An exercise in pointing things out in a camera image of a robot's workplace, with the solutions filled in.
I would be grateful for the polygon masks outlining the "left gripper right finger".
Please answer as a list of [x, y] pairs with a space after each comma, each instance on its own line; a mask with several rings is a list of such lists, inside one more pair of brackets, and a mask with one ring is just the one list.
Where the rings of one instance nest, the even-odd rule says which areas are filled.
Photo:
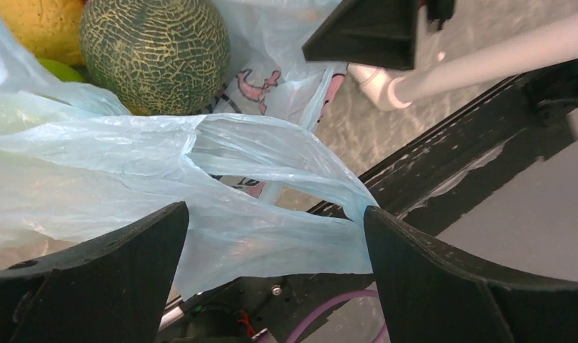
[[578, 342], [578, 282], [474, 256], [379, 207], [364, 231], [392, 342]]

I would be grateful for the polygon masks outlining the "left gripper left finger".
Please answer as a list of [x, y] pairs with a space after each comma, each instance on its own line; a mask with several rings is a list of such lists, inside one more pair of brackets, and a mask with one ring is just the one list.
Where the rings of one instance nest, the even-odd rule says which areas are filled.
[[176, 202], [0, 270], [0, 342], [153, 342], [188, 224]]

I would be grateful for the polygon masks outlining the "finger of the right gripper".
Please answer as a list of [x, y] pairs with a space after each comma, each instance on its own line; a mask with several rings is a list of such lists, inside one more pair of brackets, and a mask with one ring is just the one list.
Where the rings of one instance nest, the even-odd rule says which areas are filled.
[[340, 1], [303, 44], [304, 58], [412, 70], [418, 10], [412, 0]]

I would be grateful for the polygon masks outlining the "light blue plastic bag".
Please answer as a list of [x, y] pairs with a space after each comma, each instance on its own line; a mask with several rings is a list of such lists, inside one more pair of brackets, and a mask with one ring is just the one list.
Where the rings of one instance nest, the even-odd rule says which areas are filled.
[[185, 297], [237, 277], [372, 270], [374, 199], [311, 132], [268, 116], [131, 116], [108, 91], [56, 80], [0, 19], [0, 269], [180, 201]]

